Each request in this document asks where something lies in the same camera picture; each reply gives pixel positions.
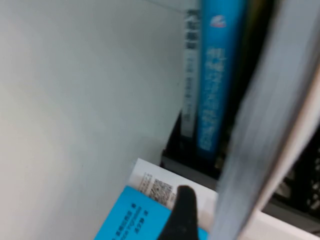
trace white book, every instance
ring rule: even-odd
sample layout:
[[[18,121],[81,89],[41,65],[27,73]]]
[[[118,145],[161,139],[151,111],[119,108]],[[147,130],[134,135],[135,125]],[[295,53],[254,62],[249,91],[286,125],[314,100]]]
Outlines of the white book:
[[[200,0],[183,0],[181,4],[184,17],[184,95],[181,113],[181,135],[191,139],[195,129],[199,91]]]
[[[215,191],[142,159],[136,161],[128,181],[128,186],[152,199],[157,199],[170,210],[174,206],[177,188],[180,185],[193,188],[197,202],[198,226],[209,232],[218,197]],[[241,239],[320,240],[315,235],[260,211],[254,216]]]

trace book cover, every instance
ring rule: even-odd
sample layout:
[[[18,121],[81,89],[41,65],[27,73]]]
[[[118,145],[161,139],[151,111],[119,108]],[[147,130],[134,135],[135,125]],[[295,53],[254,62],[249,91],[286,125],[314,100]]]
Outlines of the book cover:
[[[95,240],[156,240],[170,213],[168,208],[126,186]],[[199,240],[207,239],[207,235],[198,229]]]
[[[211,160],[225,114],[246,0],[202,0],[197,153]]]

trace book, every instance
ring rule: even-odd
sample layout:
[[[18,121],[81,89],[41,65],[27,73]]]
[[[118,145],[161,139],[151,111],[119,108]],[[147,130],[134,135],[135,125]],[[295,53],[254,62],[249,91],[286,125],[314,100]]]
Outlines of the book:
[[[196,194],[198,226],[207,233],[210,231],[218,198],[214,190],[142,159],[136,161],[127,185],[170,210],[173,209],[178,186],[190,186]],[[258,211],[252,217],[242,239],[319,240],[320,238]]]
[[[309,114],[306,109],[315,105],[319,13],[317,0],[286,0],[275,12],[236,117],[210,240],[236,239],[243,232],[316,128],[318,108],[312,107],[316,112]]]
[[[183,8],[183,79],[181,136],[191,141],[198,109],[200,55],[200,0],[184,0]]]
[[[136,189],[126,186],[97,233],[95,240],[155,240],[171,211]],[[207,239],[198,228],[198,239]]]
[[[217,150],[246,5],[246,0],[202,0],[196,148],[197,154],[208,161],[213,159]]]

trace barcode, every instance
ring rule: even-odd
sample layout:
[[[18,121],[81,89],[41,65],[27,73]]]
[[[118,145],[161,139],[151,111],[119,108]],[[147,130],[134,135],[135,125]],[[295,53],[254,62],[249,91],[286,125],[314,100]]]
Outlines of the barcode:
[[[156,179],[153,183],[149,197],[156,202],[167,205],[173,187],[163,181]]]

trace gray object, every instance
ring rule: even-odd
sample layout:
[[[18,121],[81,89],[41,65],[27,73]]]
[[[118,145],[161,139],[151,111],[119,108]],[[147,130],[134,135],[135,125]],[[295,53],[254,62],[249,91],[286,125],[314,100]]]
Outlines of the gray object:
[[[235,240],[313,80],[319,56],[318,0],[286,0],[277,12],[232,133],[210,240]]]

